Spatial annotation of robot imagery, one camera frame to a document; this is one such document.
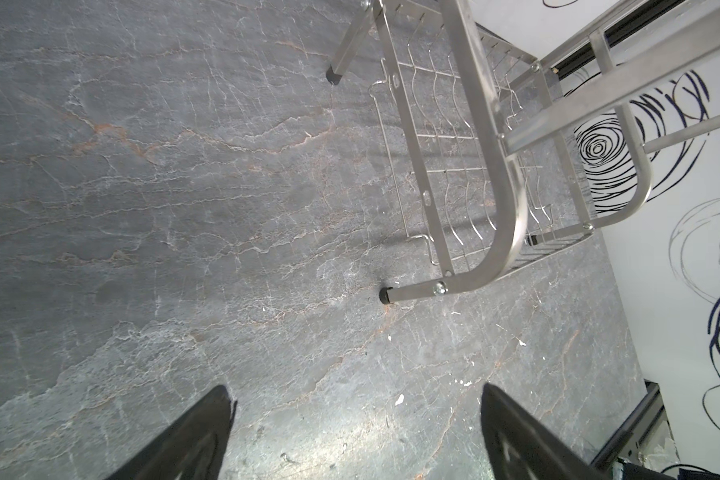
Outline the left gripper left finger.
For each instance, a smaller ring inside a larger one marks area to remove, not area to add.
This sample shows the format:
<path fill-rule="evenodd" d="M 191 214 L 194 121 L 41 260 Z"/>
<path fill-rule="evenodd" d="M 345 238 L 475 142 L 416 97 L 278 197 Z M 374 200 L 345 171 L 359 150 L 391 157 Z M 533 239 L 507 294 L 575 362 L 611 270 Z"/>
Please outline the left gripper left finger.
<path fill-rule="evenodd" d="M 111 479 L 217 479 L 237 402 L 213 387 L 109 477 Z"/>

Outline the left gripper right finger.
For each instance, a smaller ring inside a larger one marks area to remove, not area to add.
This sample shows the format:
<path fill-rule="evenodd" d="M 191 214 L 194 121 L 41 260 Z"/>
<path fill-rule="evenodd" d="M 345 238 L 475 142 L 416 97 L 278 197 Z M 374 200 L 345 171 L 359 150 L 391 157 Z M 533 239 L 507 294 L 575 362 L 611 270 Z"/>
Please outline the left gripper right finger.
<path fill-rule="evenodd" d="M 481 430 L 496 479 L 603 479 L 498 386 L 481 396 Z"/>

